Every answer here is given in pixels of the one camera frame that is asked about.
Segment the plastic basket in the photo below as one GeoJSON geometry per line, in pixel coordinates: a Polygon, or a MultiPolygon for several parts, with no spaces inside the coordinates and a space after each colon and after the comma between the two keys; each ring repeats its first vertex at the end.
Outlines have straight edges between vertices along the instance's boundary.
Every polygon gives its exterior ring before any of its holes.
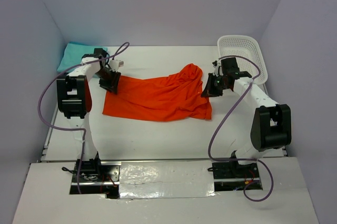
{"type": "MultiPolygon", "coordinates": [[[[258,85],[264,84],[268,79],[267,69],[263,56],[257,41],[250,36],[222,36],[217,41],[217,48],[219,51],[219,57],[223,56],[242,56],[250,59],[258,65],[261,70],[261,75],[255,80],[258,85]]],[[[257,74],[257,69],[249,62],[237,58],[237,64],[241,71],[247,71],[252,76],[257,74]]]]}

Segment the white table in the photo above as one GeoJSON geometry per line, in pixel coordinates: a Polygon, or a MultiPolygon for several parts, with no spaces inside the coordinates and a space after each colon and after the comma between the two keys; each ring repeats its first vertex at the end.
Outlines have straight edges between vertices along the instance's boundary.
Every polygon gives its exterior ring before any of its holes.
{"type": "MultiPolygon", "coordinates": [[[[318,224],[296,158],[264,158],[275,178],[270,198],[254,203],[242,191],[213,197],[171,199],[106,199],[103,195],[69,195],[73,162],[32,164],[13,224],[151,223],[151,224],[318,224]]],[[[264,190],[248,191],[261,198],[269,177],[259,167],[264,190]]]]}
{"type": "MultiPolygon", "coordinates": [[[[113,54],[117,47],[109,47],[113,54]]],[[[203,84],[207,74],[213,72],[212,62],[218,58],[216,46],[155,46],[130,47],[118,56],[124,61],[122,75],[135,78],[153,78],[179,72],[194,63],[203,71],[203,84]]],[[[98,79],[90,81],[93,108],[90,124],[94,144],[102,160],[195,159],[208,158],[207,147],[216,127],[237,101],[238,95],[230,90],[222,97],[211,98],[212,121],[187,118],[168,123],[115,118],[102,115],[105,90],[98,79]]],[[[253,112],[242,102],[221,128],[213,144],[212,153],[229,157],[250,137],[253,112]]],[[[55,115],[54,125],[69,127],[64,115],[55,115]]],[[[51,130],[46,141],[44,161],[77,159],[71,132],[51,130]]],[[[282,157],[283,151],[273,150],[269,157],[282,157]]]]}
{"type": "MultiPolygon", "coordinates": [[[[110,47],[112,53],[116,48],[110,47]]],[[[217,59],[215,46],[131,47],[120,57],[125,61],[121,73],[137,78],[166,76],[194,63],[204,72],[213,71],[217,59]]],[[[92,79],[90,89],[93,109],[90,124],[94,144],[102,160],[198,159],[207,158],[209,140],[226,112],[238,99],[231,91],[212,98],[212,121],[188,118],[156,123],[102,115],[105,91],[92,79]]],[[[213,155],[228,157],[248,138],[253,113],[241,103],[219,132],[213,155]]],[[[56,112],[54,124],[68,127],[64,116],[56,112]]],[[[260,203],[244,198],[241,191],[224,191],[213,197],[170,199],[106,199],[103,195],[70,195],[72,169],[77,152],[73,135],[50,130],[43,161],[32,164],[18,204],[14,224],[26,223],[251,223],[251,224],[318,224],[309,192],[296,158],[283,157],[274,150],[264,158],[274,176],[271,197],[260,203]]],[[[270,188],[270,178],[259,166],[263,190],[247,192],[262,198],[270,188]]]]}

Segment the orange shirt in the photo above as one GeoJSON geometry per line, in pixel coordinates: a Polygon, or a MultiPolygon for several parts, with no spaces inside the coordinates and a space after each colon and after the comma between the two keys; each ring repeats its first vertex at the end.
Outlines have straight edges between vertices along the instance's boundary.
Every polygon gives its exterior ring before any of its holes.
{"type": "Polygon", "coordinates": [[[106,92],[103,114],[138,120],[172,121],[186,117],[210,120],[212,106],[202,98],[202,70],[186,65],[168,77],[121,76],[118,94],[106,92]]]}

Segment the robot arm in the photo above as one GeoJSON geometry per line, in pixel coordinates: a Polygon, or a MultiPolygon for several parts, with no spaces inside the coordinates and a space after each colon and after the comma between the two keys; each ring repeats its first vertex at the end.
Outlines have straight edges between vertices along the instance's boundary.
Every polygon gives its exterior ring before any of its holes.
{"type": "MultiPolygon", "coordinates": [[[[117,94],[117,86],[121,73],[117,70],[123,65],[122,61],[110,60],[87,64],[91,61],[107,57],[103,49],[95,49],[94,54],[86,54],[82,57],[82,66],[73,72],[65,74],[57,79],[57,103],[58,108],[67,117],[71,128],[85,128],[84,156],[81,171],[90,173],[97,171],[99,157],[94,146],[90,124],[89,112],[92,108],[92,99],[88,82],[96,74],[100,77],[100,86],[107,91],[117,94]]],[[[78,166],[83,144],[83,131],[73,131],[75,145],[78,151],[76,166],[78,166]]]]}
{"type": "MultiPolygon", "coordinates": [[[[221,60],[221,64],[213,62],[214,73],[209,73],[206,88],[202,97],[222,96],[225,89],[231,89],[238,95],[248,89],[253,81],[248,72],[241,72],[235,57],[221,60]]],[[[232,158],[260,158],[268,150],[278,149],[291,142],[291,116],[288,105],[280,105],[265,94],[256,84],[244,97],[245,102],[254,111],[250,140],[233,152],[232,158]]],[[[252,161],[239,161],[247,165],[252,161]]]]}

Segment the teal towel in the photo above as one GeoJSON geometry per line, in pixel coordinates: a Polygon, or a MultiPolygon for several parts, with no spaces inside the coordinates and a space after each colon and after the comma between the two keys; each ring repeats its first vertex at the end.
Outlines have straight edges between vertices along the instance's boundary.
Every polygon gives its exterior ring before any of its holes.
{"type": "Polygon", "coordinates": [[[57,69],[57,72],[63,72],[65,69],[71,66],[80,64],[83,55],[94,53],[95,48],[103,48],[105,51],[107,51],[106,47],[68,43],[67,47],[64,50],[64,55],[57,69]]]}

